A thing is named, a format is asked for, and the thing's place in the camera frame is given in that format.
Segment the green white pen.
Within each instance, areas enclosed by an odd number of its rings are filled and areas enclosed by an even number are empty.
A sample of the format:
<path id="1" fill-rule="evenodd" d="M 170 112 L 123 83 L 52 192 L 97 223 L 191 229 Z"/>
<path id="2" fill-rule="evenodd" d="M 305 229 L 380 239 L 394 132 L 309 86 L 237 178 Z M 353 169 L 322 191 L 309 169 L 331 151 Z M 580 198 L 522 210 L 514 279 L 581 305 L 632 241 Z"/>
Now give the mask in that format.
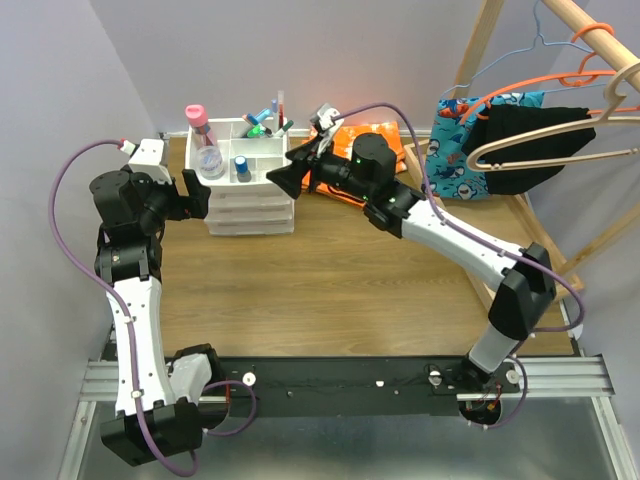
<path id="1" fill-rule="evenodd" d="M 283 126 L 281 128 L 279 128 L 274 134 L 273 137 L 274 138 L 281 138 L 283 137 L 288 130 L 294 125 L 294 121 L 293 120 L 288 120 L 287 122 L 285 122 L 283 124 Z"/>

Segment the red white pen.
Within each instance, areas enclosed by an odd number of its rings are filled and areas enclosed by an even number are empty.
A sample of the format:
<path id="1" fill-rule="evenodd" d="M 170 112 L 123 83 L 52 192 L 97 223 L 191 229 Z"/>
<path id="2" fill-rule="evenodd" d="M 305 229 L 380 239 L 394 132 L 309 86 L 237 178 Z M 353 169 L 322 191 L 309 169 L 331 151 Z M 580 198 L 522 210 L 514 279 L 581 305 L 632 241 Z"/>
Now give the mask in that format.
<path id="1" fill-rule="evenodd" d="M 279 90 L 277 92 L 276 99 L 276 113 L 278 119 L 278 129 L 284 126 L 284 91 Z"/>

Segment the blue grey glue stick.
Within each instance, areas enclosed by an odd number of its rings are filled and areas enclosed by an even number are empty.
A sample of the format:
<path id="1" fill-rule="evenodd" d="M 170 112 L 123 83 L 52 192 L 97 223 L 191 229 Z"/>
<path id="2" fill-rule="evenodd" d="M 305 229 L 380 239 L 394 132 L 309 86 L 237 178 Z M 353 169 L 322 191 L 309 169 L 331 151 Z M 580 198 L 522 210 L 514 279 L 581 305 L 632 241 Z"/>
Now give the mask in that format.
<path id="1" fill-rule="evenodd" d="M 248 165 L 248 159 L 244 155 L 238 155 L 234 158 L 234 166 L 238 181 L 247 183 L 251 181 L 251 171 Z"/>

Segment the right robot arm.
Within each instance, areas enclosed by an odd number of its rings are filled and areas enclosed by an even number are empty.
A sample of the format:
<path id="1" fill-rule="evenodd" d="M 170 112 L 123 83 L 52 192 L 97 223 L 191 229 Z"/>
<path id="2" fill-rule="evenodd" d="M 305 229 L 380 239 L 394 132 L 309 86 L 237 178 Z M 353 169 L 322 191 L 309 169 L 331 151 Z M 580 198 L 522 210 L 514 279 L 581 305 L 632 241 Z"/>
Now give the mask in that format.
<path id="1" fill-rule="evenodd" d="M 288 165 L 266 177 L 292 199 L 314 180 L 334 187 L 362 201 L 365 216 L 377 229 L 435 250 L 493 289 L 489 325 L 457 371 L 458 381 L 471 391 L 493 384 L 503 361 L 530 336 L 555 299 L 547 250 L 486 234 L 399 181 L 395 152 L 380 134 L 359 135 L 349 159 L 335 155 L 321 136 L 291 149 L 286 157 Z"/>

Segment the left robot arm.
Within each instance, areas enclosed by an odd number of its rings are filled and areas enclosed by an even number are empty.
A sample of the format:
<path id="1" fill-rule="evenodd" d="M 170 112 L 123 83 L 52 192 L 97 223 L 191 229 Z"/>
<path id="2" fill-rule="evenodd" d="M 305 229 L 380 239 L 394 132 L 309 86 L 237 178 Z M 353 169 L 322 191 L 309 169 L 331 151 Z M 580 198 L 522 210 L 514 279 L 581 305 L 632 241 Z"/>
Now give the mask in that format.
<path id="1" fill-rule="evenodd" d="M 94 269 L 107 287 L 116 334 L 118 390 L 114 419 L 100 427 L 103 444 L 131 466 L 201 446 L 200 395 L 214 393 L 224 373 L 210 344 L 183 348 L 167 361 L 162 345 L 161 239 L 167 221 L 203 219 L 210 191 L 191 169 L 188 193 L 130 168 L 89 186 L 101 217 Z"/>

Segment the pink cap pen tube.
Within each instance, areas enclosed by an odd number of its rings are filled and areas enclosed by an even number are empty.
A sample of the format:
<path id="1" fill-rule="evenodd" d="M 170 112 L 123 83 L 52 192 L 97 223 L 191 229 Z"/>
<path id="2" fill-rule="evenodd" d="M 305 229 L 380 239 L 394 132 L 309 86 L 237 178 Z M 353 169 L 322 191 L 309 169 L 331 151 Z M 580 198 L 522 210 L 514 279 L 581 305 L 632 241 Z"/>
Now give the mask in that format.
<path id="1" fill-rule="evenodd" d="M 185 116 L 193 134 L 202 147 L 216 146 L 217 140 L 209 124 L 205 107 L 201 104 L 190 104 L 185 107 Z"/>

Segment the green black highlighter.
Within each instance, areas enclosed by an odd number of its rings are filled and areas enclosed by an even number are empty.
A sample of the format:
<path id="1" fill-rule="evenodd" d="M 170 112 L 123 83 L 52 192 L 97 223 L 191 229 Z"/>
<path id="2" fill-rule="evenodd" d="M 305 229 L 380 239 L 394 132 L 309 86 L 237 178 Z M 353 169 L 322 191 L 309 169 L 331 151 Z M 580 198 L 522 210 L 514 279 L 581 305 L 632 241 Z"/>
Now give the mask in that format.
<path id="1" fill-rule="evenodd" d="M 246 134 L 247 138 L 257 138 L 266 134 L 266 129 L 263 126 L 256 125 Z"/>

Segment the clear paperclip jar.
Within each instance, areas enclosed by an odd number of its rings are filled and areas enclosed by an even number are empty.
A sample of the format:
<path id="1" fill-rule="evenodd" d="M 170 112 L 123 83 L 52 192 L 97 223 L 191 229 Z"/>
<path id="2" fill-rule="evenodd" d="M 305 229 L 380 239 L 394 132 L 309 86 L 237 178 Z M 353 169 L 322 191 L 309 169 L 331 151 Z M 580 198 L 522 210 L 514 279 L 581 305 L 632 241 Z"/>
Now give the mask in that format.
<path id="1" fill-rule="evenodd" d="M 207 180 L 217 180 L 225 173 L 225 162 L 217 145 L 201 147 L 196 153 L 198 171 Z"/>

